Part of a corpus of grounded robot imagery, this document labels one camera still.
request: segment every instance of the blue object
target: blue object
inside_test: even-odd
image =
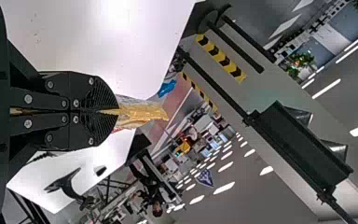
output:
[[[161,89],[159,89],[157,95],[159,98],[165,96],[175,89],[176,80],[171,80],[169,83],[162,83]]]
[[[209,188],[213,188],[212,173],[210,170],[203,170],[196,178],[197,182]]]

